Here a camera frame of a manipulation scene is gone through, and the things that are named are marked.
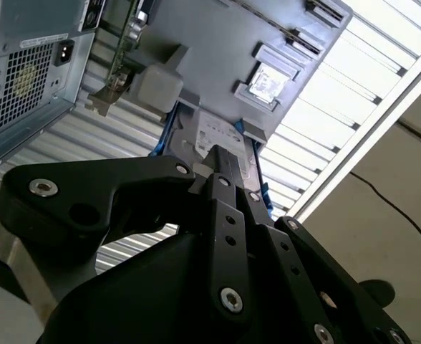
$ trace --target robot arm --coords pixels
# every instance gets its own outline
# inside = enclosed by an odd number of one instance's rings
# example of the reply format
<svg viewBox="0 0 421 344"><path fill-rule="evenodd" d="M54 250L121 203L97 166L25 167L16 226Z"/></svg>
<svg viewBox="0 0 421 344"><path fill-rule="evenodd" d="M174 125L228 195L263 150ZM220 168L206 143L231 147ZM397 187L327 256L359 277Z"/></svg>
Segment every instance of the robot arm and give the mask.
<svg viewBox="0 0 421 344"><path fill-rule="evenodd" d="M0 285L31 303L39 343L411 343L300 223L271 220L237 157L214 146L203 165L209 176L169 156L6 174ZM165 223L178 234L96 276L101 244Z"/></svg>

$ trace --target blue component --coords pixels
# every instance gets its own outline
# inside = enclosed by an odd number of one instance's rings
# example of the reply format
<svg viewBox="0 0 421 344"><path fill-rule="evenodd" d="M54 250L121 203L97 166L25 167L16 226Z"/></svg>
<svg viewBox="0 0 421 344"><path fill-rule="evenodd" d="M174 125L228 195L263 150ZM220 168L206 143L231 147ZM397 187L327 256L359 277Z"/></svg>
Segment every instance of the blue component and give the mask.
<svg viewBox="0 0 421 344"><path fill-rule="evenodd" d="M236 124L234 125L234 127L236 128L236 130L241 134L244 135L244 125L242 124L242 120L236 122Z"/></svg>
<svg viewBox="0 0 421 344"><path fill-rule="evenodd" d="M168 116L166 118L166 124L163 129L163 132L161 133L160 139L156 145L155 148L150 152L148 156L161 156L163 154L163 151L165 150L165 144L166 141L169 138L170 131L173 128L175 116L177 115L177 108L178 108L178 102L175 104L173 110L168 113Z"/></svg>
<svg viewBox="0 0 421 344"><path fill-rule="evenodd" d="M271 198L269 197L269 186L268 183L264 183L261 186L261 195L263 196L263 202L265 202L265 206L268 209L269 212L269 216L271 216L274 207L273 207L273 203L271 202Z"/></svg>

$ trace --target mounting hole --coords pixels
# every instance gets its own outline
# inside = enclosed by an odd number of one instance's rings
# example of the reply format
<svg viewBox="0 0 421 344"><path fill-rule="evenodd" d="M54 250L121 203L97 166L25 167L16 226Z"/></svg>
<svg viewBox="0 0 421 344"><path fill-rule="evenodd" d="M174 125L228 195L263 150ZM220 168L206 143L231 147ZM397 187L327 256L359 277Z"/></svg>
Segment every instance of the mounting hole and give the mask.
<svg viewBox="0 0 421 344"><path fill-rule="evenodd" d="M77 203L71 206L69 216L73 222L82 226L92 226L99 222L100 214L94 206Z"/></svg>
<svg viewBox="0 0 421 344"><path fill-rule="evenodd" d="M290 270L296 275L299 275L299 269L295 267L294 265L291 266Z"/></svg>
<svg viewBox="0 0 421 344"><path fill-rule="evenodd" d="M177 165L175 165L175 168L177 169L177 171L179 171L182 174L189 174L190 173L188 171L188 168L186 168L184 165L180 165L179 163Z"/></svg>
<svg viewBox="0 0 421 344"><path fill-rule="evenodd" d="M289 251L290 249L289 249L289 246L285 243L285 242L282 242L281 243L281 247L285 250L285 251Z"/></svg>
<svg viewBox="0 0 421 344"><path fill-rule="evenodd" d="M232 236L227 236L225 238L226 242L228 242L228 245L230 246L235 246L236 245L236 240L232 237Z"/></svg>
<svg viewBox="0 0 421 344"><path fill-rule="evenodd" d="M226 221L228 221L229 224L236 224L236 221L231 216L227 216Z"/></svg>

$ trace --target power socket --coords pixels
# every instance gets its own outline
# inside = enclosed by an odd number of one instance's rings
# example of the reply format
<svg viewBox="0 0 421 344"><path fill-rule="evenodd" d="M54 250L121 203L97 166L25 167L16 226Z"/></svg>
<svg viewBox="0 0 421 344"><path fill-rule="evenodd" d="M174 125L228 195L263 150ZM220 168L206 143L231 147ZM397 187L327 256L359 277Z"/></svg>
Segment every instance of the power socket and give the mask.
<svg viewBox="0 0 421 344"><path fill-rule="evenodd" d="M74 52L74 45L75 42L71 39L58 43L53 65L59 67L69 63L72 59L72 53Z"/></svg>

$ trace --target black cable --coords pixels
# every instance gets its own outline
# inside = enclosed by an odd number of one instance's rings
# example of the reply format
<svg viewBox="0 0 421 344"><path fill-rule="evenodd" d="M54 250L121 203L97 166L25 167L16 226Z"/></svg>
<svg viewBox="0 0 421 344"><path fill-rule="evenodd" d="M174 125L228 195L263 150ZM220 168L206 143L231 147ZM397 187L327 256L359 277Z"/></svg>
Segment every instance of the black cable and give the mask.
<svg viewBox="0 0 421 344"><path fill-rule="evenodd" d="M421 235L421 228L414 222L413 219L411 219L408 215L406 215L406 213L401 210L400 208L398 208L396 205L394 205L391 201L389 201L388 199L386 199L375 187L373 184L371 184L369 181L367 181L365 178L362 178L361 176L359 176L358 174L355 174L354 172L350 173L352 176L354 176L355 178L357 178L358 180L360 180L361 182L367 184L373 191L375 194L378 195L378 197L380 197L385 203L389 204L393 209L395 209L401 216L403 216L406 220L408 220L408 222L411 223L411 225L416 228L416 230L419 232L419 234Z"/></svg>

